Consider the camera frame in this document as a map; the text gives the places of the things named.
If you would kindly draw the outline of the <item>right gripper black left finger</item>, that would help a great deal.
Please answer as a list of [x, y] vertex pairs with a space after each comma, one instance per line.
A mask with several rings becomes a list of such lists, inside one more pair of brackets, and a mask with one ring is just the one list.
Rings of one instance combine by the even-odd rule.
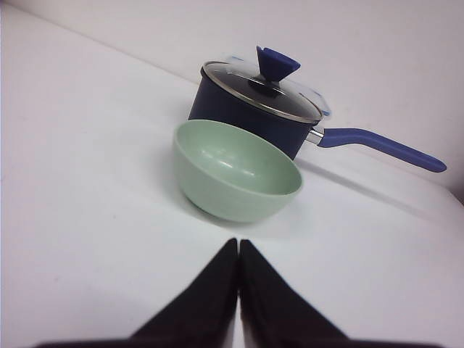
[[132, 337], [156, 347], [221, 347], [236, 313], [239, 253], [228, 240], [191, 284]]

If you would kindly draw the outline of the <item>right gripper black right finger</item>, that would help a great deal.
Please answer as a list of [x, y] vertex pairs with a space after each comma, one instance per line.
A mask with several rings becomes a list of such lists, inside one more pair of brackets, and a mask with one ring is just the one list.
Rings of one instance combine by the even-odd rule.
[[259, 347], [329, 347], [348, 336], [304, 300], [248, 239], [239, 244], [241, 311]]

